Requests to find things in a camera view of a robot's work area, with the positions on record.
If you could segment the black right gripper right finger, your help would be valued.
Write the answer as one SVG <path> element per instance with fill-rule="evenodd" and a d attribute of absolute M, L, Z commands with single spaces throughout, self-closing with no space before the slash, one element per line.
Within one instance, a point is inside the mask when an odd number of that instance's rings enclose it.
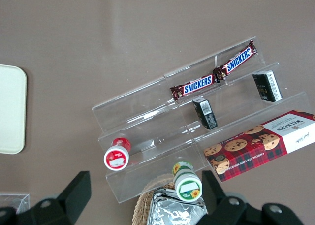
<path fill-rule="evenodd" d="M 198 225 L 302 225 L 287 206 L 266 203 L 261 210 L 236 196 L 227 196 L 213 172 L 202 172 L 202 197 L 208 214 Z"/>

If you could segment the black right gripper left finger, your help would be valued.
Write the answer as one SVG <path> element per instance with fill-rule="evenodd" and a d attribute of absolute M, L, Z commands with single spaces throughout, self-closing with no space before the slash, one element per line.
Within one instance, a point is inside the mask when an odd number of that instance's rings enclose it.
<path fill-rule="evenodd" d="M 92 195 L 89 171 L 79 172 L 57 198 L 47 198 L 17 214 L 13 207 L 0 209 L 2 225 L 73 225 Z"/>

